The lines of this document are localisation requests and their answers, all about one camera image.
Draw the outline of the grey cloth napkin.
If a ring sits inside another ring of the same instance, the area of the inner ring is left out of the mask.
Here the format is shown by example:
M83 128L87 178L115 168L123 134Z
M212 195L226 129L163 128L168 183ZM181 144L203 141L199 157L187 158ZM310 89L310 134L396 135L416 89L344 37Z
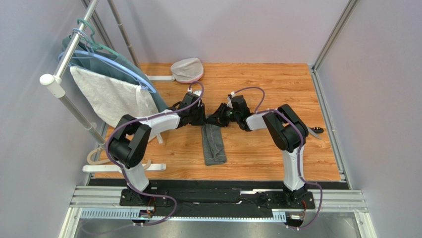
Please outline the grey cloth napkin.
M206 166L227 162L221 128L206 123L201 127L204 162Z

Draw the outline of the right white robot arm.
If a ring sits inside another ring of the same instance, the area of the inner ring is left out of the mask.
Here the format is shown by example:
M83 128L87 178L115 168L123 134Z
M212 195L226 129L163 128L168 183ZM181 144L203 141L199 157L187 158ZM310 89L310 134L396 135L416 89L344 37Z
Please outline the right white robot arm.
M207 123L227 127L236 122L244 131L267 129L282 151L284 163L283 191L287 199L302 198L307 190L303 178L303 148L309 135L307 126L288 104L277 109L253 113L242 95L229 98L229 103L207 118Z

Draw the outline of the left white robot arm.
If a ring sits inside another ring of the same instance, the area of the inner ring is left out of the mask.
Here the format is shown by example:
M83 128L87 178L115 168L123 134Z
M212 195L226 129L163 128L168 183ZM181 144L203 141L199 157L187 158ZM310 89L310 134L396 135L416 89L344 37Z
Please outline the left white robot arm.
M205 105L200 90L187 92L181 102L155 115L140 118L124 115L107 139L106 154L120 167L128 186L141 193L149 185L142 165L149 139L188 124L205 124Z

